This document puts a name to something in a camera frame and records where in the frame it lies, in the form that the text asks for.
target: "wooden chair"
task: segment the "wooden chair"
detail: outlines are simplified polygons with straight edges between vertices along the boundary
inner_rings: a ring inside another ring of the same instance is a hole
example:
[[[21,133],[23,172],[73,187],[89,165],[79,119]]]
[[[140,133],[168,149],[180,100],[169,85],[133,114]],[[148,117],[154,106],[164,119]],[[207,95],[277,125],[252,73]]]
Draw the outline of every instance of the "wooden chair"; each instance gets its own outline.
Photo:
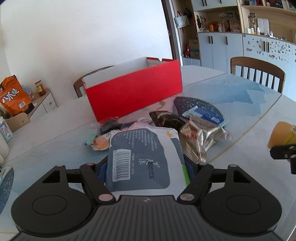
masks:
[[[267,87],[268,87],[269,75],[273,75],[271,88],[274,89],[275,77],[277,77],[277,78],[279,78],[279,87],[278,87],[277,91],[279,93],[283,92],[286,74],[278,66],[275,66],[272,63],[269,63],[269,62],[266,62],[266,61],[263,61],[260,59],[256,59],[256,58],[234,57],[234,58],[231,58],[231,60],[230,60],[230,66],[231,66],[231,73],[232,74],[235,74],[236,66],[241,66],[241,75],[240,75],[241,77],[244,76],[244,67],[247,67],[248,68],[248,72],[247,72],[247,79],[248,80],[250,79],[250,69],[255,69],[254,77],[253,77],[254,82],[256,82],[257,70],[261,71],[259,84],[262,84],[263,73],[264,72],[267,73],[266,82],[265,82],[265,86],[267,86]]]
[[[5,120],[12,132],[15,132],[24,125],[30,123],[30,118],[24,112]]]
[[[95,73],[95,72],[98,72],[98,71],[100,71],[100,70],[107,69],[107,68],[110,68],[110,67],[113,67],[113,66],[114,66],[114,65],[111,65],[111,66],[107,66],[107,67],[104,67],[104,68],[97,69],[97,70],[95,70],[95,71],[93,71],[93,72],[90,72],[90,73],[88,73],[88,74],[82,76],[82,77],[79,78],[78,80],[76,80],[75,83],[73,84],[73,87],[74,87],[74,90],[75,90],[75,92],[76,92],[78,98],[82,97],[82,93],[81,93],[81,90],[80,90],[80,87],[83,86],[82,78],[84,78],[84,77],[86,77],[86,76],[88,76],[88,75],[90,75],[90,74],[93,74],[93,73]]]

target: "jar with red lid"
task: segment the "jar with red lid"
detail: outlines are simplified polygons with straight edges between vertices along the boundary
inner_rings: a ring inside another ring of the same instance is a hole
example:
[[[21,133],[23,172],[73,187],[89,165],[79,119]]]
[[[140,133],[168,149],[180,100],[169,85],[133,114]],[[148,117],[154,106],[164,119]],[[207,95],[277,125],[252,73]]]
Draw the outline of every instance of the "jar with red lid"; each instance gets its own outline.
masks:
[[[39,93],[40,96],[43,96],[43,95],[46,94],[45,89],[43,88],[43,85],[41,83],[41,80],[37,81],[35,83],[35,86],[36,86],[36,88],[37,88],[38,93]]]

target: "white table surface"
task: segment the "white table surface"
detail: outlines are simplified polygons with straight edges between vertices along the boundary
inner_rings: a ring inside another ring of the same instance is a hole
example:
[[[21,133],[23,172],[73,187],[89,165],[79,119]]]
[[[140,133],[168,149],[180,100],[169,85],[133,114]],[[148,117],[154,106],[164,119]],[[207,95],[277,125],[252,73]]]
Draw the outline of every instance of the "white table surface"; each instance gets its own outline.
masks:
[[[183,66],[181,71],[184,86],[223,74],[198,66]],[[50,140],[50,143],[54,143],[54,138],[94,121],[95,117],[86,96],[71,101],[37,122],[31,122],[17,130],[9,142],[11,151],[4,165],[11,163],[15,168],[16,157],[21,154]],[[280,201],[283,212],[275,232],[283,240],[287,240],[296,224],[296,176],[291,175],[287,161],[273,160],[267,148],[271,131],[279,121],[296,122],[296,103],[285,96],[281,96],[252,129],[210,162],[215,168],[238,164]],[[0,227],[0,241],[8,240],[15,233],[17,232],[5,232]]]

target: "silver packaging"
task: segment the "silver packaging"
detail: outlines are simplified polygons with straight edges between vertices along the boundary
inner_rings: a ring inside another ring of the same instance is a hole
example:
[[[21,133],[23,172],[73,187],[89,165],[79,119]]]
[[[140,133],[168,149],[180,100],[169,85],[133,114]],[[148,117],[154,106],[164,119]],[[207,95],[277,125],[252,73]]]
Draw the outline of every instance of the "silver packaging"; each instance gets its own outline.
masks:
[[[207,150],[217,140],[232,139],[232,136],[221,126],[196,116],[190,116],[189,121],[180,129],[179,139],[187,157],[198,164],[206,162]]]

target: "cardboard box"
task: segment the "cardboard box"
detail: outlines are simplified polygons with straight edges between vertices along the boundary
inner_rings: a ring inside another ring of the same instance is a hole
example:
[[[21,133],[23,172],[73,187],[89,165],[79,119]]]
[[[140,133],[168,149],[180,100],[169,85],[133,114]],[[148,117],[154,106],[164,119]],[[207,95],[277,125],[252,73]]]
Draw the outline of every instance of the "cardboard box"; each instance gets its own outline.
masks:
[[[200,45],[197,39],[189,40],[190,57],[200,58]]]
[[[182,92],[179,60],[139,58],[82,79],[98,122],[122,117]]]

